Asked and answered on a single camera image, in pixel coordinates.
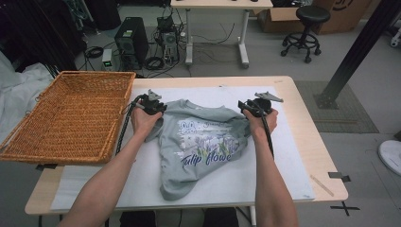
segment hand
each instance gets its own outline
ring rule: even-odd
[[[149,115],[142,109],[135,107],[131,113],[132,128],[135,133],[141,132],[145,136],[148,136],[150,131],[153,129],[157,119],[162,117],[162,113],[158,112],[155,115]]]
[[[267,135],[265,133],[265,127],[263,126],[262,119],[260,117],[253,116],[248,110],[244,110],[243,113],[250,121],[251,134],[253,135],[253,137],[261,136],[262,138],[266,138]],[[272,109],[272,112],[265,116],[270,133],[273,133],[274,129],[277,127],[277,115],[278,112]]]

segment wicker basket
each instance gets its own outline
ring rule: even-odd
[[[33,111],[0,145],[0,160],[107,163],[134,79],[133,72],[61,72],[39,95]]]

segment floor mat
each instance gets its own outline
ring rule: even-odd
[[[327,83],[326,81],[295,81],[319,132],[379,133],[348,84],[336,99],[338,109],[319,109],[314,96],[321,94]]]

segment printed graphic on t-shirt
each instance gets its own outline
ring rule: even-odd
[[[178,121],[181,138],[180,151],[175,152],[184,166],[207,166],[217,162],[229,162],[236,153],[239,142],[230,133],[230,124],[189,117]]]

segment white cloth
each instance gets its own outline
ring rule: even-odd
[[[40,63],[16,73],[11,62],[0,52],[0,143],[32,111],[35,98],[50,84],[48,70]]]

